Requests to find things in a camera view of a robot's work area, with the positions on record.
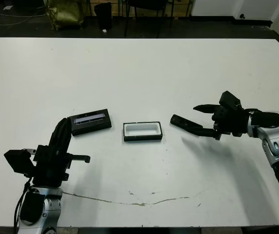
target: crack on table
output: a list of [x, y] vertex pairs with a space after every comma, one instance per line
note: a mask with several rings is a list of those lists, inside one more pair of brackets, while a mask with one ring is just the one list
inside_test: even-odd
[[114, 203], [114, 204], [119, 204], [119, 205], [132, 205], [132, 206], [157, 205], [159, 203], [166, 202], [166, 201], [173, 201], [173, 200], [178, 200], [178, 199], [188, 199], [188, 198], [190, 198], [189, 196], [182, 196], [182, 197], [169, 198], [169, 199], [157, 201], [155, 203], [124, 203], [124, 202], [108, 201], [108, 200], [98, 199], [98, 198], [89, 197], [89, 196], [81, 196], [81, 195], [77, 195], [77, 194], [70, 194], [70, 193], [67, 193], [67, 192], [63, 192], [63, 194], [70, 195], [70, 196], [81, 197], [81, 198], [86, 198], [86, 199], [91, 199], [91, 200], [94, 200], [94, 201], [102, 201], [102, 202], [107, 202], [107, 203]]

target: wire on floor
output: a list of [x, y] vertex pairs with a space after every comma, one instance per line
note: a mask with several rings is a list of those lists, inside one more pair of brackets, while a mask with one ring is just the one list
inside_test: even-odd
[[33, 17], [39, 17], [39, 16], [45, 16], [46, 14], [42, 14], [42, 15], [36, 15], [39, 11], [37, 11], [34, 15], [32, 16], [20, 16], [20, 17], [27, 17], [26, 19], [24, 19], [23, 21], [21, 22], [17, 22], [17, 23], [8, 23], [8, 24], [0, 24], [0, 26], [12, 26], [12, 25], [16, 25], [16, 24], [21, 24], [21, 23], [24, 23], [26, 22], [27, 20], [33, 18]]
[[21, 18], [39, 17], [39, 16], [45, 16], [45, 15], [46, 15], [46, 14], [42, 14], [42, 15], [38, 15], [38, 16], [13, 16], [13, 15], [0, 14], [0, 16], [21, 17]]

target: yellow bag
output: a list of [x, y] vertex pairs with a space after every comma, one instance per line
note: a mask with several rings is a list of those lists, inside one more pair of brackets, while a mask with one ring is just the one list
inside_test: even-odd
[[86, 14], [85, 0], [48, 0], [46, 14], [56, 31], [65, 26], [79, 25], [82, 27]]

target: black bin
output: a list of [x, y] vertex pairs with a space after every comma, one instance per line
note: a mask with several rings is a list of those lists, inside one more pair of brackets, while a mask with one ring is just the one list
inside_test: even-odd
[[99, 22], [100, 29], [110, 29], [111, 23], [111, 3], [101, 3], [94, 7], [94, 11]]

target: black box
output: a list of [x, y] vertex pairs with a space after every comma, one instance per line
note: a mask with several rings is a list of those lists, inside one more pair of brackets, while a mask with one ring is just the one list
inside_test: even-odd
[[73, 136], [111, 128], [107, 109], [70, 116], [69, 118], [71, 119], [71, 133]]

